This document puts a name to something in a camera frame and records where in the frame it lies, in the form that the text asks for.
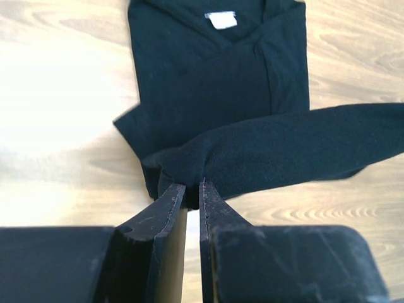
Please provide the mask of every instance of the v-neck collar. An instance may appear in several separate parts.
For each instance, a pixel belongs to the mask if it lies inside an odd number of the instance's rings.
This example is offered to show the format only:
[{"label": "v-neck collar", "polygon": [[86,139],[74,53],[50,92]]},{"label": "v-neck collar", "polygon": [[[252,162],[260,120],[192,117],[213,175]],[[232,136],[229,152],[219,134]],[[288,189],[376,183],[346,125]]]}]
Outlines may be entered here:
[{"label": "v-neck collar", "polygon": [[[177,2],[176,0],[144,1],[151,4],[152,6],[156,6],[162,11],[165,11],[188,27],[193,28],[194,30],[214,42],[221,50],[227,49],[229,47],[235,47],[236,45],[246,44],[252,41],[258,41],[271,27],[273,27],[274,23],[279,23],[280,21],[283,21],[284,18],[295,18],[302,12],[302,15],[304,16],[306,10],[306,6],[304,3],[298,3],[294,0],[279,0],[279,3],[275,2],[275,4],[273,4],[271,0],[266,0],[262,11],[262,24],[256,27],[246,38],[231,42],[229,39],[224,37],[220,33],[220,31],[216,30],[210,23],[206,22],[204,15],[201,15],[201,18],[195,18],[195,15],[190,13],[185,7],[181,5],[182,3]],[[290,3],[293,3],[295,5],[293,8],[291,7],[288,10],[281,11],[279,12],[279,14],[271,17],[271,10],[274,9],[274,6],[277,6],[278,9],[281,9],[282,6],[284,6],[284,1],[289,1],[289,5]]]}]

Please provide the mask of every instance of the folded garment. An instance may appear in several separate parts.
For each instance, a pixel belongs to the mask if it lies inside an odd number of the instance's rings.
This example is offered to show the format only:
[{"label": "folded garment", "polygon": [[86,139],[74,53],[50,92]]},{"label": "folded garment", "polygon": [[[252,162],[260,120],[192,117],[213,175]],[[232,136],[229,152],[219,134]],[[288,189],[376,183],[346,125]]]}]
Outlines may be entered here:
[{"label": "folded garment", "polygon": [[[205,14],[233,11],[215,28]],[[309,110],[306,6],[294,0],[131,0],[141,104],[115,125],[142,160],[248,119]],[[160,169],[143,167],[156,198]]]},{"label": "folded garment", "polygon": [[143,159],[172,182],[224,198],[360,169],[404,152],[404,104],[357,104],[238,122]]}]

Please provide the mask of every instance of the black clamp jaw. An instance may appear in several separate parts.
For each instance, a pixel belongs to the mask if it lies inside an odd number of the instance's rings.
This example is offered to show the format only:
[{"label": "black clamp jaw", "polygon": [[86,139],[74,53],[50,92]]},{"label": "black clamp jaw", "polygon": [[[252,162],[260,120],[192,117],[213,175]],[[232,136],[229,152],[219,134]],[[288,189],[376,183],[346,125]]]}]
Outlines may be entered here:
[{"label": "black clamp jaw", "polygon": [[204,303],[390,302],[356,231],[255,227],[208,181],[171,185],[116,228],[0,229],[0,302],[179,303],[190,208],[200,210]]}]

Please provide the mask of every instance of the light wood surface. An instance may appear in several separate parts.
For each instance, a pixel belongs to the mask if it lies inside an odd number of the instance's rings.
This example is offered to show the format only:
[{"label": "light wood surface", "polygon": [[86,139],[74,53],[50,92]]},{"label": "light wood surface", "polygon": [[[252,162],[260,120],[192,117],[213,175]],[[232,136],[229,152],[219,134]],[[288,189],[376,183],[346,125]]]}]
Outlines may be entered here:
[{"label": "light wood surface", "polygon": [[[149,202],[112,126],[138,102],[128,0],[0,0],[0,225],[117,225]],[[307,0],[312,108],[404,102],[404,6]],[[230,201],[261,225],[341,223],[369,241],[404,297],[404,155],[338,182]],[[183,302],[201,302],[198,213],[188,222]]]}]

